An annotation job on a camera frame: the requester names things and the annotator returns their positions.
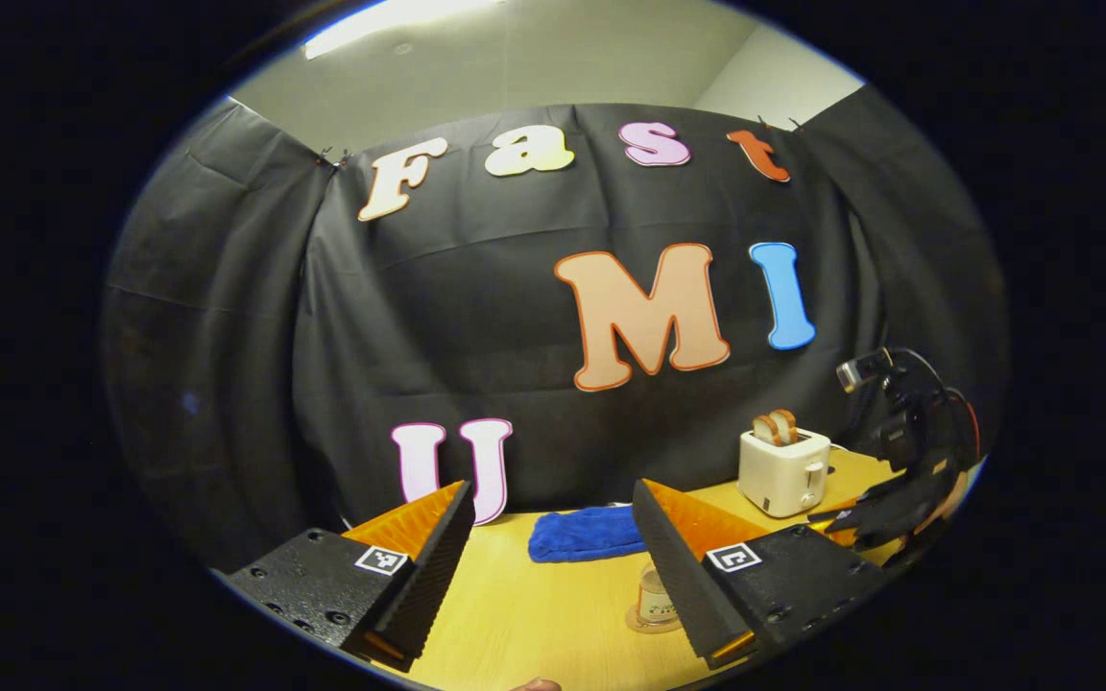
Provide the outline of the clear plastic water bottle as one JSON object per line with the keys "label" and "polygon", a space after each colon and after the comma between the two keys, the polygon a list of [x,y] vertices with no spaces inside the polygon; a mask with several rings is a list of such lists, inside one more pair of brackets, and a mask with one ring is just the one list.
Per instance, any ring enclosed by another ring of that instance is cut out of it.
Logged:
{"label": "clear plastic water bottle", "polygon": [[653,561],[649,561],[641,568],[639,595],[637,596],[636,605],[641,607],[641,617],[644,618],[655,618],[657,617],[657,613],[668,613],[669,609],[677,613],[675,605],[672,605],[671,596],[668,595],[666,587],[664,587]]}

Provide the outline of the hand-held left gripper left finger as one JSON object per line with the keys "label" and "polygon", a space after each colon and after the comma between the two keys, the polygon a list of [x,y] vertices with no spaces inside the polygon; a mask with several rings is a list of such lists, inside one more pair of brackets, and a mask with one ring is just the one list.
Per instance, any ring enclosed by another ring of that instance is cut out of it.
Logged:
{"label": "hand-held left gripper left finger", "polygon": [[346,533],[303,530],[225,582],[307,638],[408,672],[465,554],[473,494],[458,481]]}

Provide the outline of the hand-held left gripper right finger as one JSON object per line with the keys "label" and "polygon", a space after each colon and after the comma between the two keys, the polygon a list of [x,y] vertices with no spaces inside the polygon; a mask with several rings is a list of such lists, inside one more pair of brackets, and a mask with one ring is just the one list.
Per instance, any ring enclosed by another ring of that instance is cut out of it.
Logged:
{"label": "hand-held left gripper right finger", "polygon": [[772,531],[636,481],[633,516],[693,655],[766,661],[869,601],[891,574],[805,525]]}

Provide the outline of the blue towel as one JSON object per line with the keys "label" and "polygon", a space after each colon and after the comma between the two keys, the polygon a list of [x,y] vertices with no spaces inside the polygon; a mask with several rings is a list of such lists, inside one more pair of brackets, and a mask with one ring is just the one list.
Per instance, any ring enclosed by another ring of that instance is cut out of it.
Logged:
{"label": "blue towel", "polygon": [[536,563],[618,559],[645,549],[629,506],[551,512],[528,538],[528,557]]}

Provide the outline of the cream toaster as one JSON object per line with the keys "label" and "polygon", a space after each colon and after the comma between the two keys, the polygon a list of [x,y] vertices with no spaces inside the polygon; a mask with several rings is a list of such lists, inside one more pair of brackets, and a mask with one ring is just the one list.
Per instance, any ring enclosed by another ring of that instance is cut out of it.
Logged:
{"label": "cream toaster", "polygon": [[774,519],[820,506],[826,498],[832,441],[800,430],[799,441],[774,446],[750,430],[740,436],[737,488],[743,498]]}

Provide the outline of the black backdrop cloth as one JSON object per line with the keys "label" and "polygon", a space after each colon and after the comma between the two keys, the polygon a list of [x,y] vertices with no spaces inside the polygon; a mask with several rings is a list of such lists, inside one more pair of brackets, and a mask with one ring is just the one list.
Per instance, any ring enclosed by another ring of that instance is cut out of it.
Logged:
{"label": "black backdrop cloth", "polygon": [[126,465],[219,570],[460,478],[480,517],[714,486],[774,408],[856,449],[878,392],[835,368],[883,348],[988,452],[1011,375],[987,227],[868,87],[794,130],[554,105],[337,166],[226,100],[142,188],[101,345]]}

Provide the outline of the round cork coaster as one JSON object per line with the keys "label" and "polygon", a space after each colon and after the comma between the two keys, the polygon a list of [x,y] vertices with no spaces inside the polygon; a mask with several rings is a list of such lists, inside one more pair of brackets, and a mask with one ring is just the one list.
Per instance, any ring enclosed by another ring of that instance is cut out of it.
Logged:
{"label": "round cork coaster", "polygon": [[681,618],[672,609],[668,613],[657,613],[655,618],[644,618],[641,607],[637,605],[627,609],[626,625],[636,634],[668,634],[682,629]]}

